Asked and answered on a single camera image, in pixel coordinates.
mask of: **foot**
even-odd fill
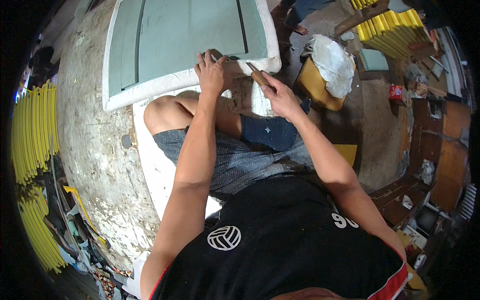
[[[291,30],[293,30],[294,32],[298,33],[299,35],[301,36],[304,36],[308,33],[308,29],[303,27],[302,25],[300,24],[297,24],[296,26],[292,27],[292,26],[289,26],[287,24],[284,24],[286,28],[290,28]]]

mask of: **gray patterned shorts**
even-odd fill
[[[177,165],[188,127],[153,136],[158,147]],[[210,195],[228,200],[231,195],[264,179],[299,176],[319,185],[302,138],[297,134],[293,147],[285,152],[255,151],[246,143],[216,131],[216,163]]]

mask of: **barefoot person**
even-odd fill
[[[407,279],[403,244],[308,108],[264,73],[277,92],[261,88],[280,117],[256,123],[222,111],[227,58],[197,57],[199,100],[165,96],[145,109],[147,128],[177,170],[141,272],[142,298],[394,299]],[[262,141],[268,151],[251,150]],[[320,184],[308,179],[315,173]],[[205,229],[215,192],[226,202]]]
[[[312,12],[323,9],[333,0],[281,0],[275,9],[290,9],[284,25],[295,31],[299,35],[306,35],[308,29],[300,25],[300,23]]]

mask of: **knee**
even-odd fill
[[[172,110],[176,105],[174,96],[161,96],[145,107],[144,122],[150,133],[155,134],[168,123],[168,119],[174,116]]]

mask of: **black t-shirt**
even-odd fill
[[[392,299],[406,283],[400,255],[335,213],[295,177],[255,183],[191,241],[150,299],[271,299],[316,287],[345,298]]]

